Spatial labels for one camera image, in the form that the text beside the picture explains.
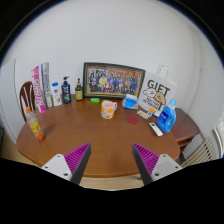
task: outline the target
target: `radiator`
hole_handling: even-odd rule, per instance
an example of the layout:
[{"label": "radiator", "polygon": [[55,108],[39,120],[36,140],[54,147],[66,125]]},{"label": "radiator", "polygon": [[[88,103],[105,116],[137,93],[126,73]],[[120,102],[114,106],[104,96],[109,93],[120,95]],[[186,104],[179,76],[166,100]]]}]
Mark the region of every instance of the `radiator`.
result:
[{"label": "radiator", "polygon": [[209,137],[180,165],[185,168],[190,165],[208,162],[216,159],[215,150]]}]

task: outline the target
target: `pink object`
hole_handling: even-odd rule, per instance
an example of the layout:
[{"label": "pink object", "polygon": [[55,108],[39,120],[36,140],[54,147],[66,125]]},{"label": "pink object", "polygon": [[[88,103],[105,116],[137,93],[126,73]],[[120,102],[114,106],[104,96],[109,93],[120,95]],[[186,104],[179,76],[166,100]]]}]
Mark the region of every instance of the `pink object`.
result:
[{"label": "pink object", "polygon": [[40,88],[40,78],[39,78],[39,66],[35,67],[33,70],[31,70],[33,74],[33,86],[34,86],[34,93],[35,93],[35,98],[37,101],[37,106],[39,109],[39,112],[42,114],[46,111],[45,106],[44,106],[44,101],[41,93],[41,88]]},{"label": "pink object", "polygon": [[137,124],[138,123],[138,118],[137,117],[134,117],[134,116],[129,116],[127,118],[128,122],[131,123],[131,124]]},{"label": "pink object", "polygon": [[87,150],[89,146],[89,143],[86,145],[83,145],[77,149],[74,149],[73,151],[69,152],[68,154],[64,155],[65,160],[68,164],[69,169],[71,170],[71,173],[73,174],[77,167],[79,166],[83,155],[85,151]]},{"label": "pink object", "polygon": [[114,116],[114,111],[117,109],[117,103],[104,101],[101,104],[101,116],[105,119],[111,119]]},{"label": "pink object", "polygon": [[156,154],[155,152],[146,149],[140,145],[134,144],[134,146],[136,147],[142,162],[145,165],[145,168],[147,169],[148,173],[151,175],[158,159],[159,159],[159,155]]}]

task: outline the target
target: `floor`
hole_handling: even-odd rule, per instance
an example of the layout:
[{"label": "floor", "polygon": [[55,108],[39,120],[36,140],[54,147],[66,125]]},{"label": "floor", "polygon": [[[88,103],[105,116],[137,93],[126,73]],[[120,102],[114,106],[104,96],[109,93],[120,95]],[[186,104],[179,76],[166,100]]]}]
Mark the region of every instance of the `floor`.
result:
[{"label": "floor", "polygon": [[[32,161],[30,161],[19,153],[16,146],[9,140],[6,133],[4,133],[3,135],[0,157],[16,162],[37,166]],[[113,178],[82,177],[80,186],[84,188],[100,190],[124,190],[141,188],[144,186],[144,184],[140,178],[140,174],[136,174],[132,176]]]}]

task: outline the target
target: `cup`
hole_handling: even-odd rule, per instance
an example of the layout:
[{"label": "cup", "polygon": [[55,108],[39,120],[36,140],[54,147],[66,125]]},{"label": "cup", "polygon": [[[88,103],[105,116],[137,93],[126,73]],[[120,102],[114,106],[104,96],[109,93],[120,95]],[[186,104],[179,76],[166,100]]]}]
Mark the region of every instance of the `cup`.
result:
[{"label": "cup", "polygon": [[114,116],[114,111],[117,109],[117,103],[104,101],[101,104],[101,116],[105,119],[111,119]]}]

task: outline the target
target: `yellow bottle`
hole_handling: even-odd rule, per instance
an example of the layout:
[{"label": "yellow bottle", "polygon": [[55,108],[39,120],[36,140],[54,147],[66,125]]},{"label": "yellow bottle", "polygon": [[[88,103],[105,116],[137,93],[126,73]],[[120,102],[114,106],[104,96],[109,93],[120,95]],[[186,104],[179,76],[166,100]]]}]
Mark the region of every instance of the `yellow bottle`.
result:
[{"label": "yellow bottle", "polygon": [[30,126],[31,130],[33,131],[36,139],[43,140],[44,133],[38,124],[35,114],[32,111],[30,111],[30,107],[26,108],[26,113],[27,113],[27,123]]}]

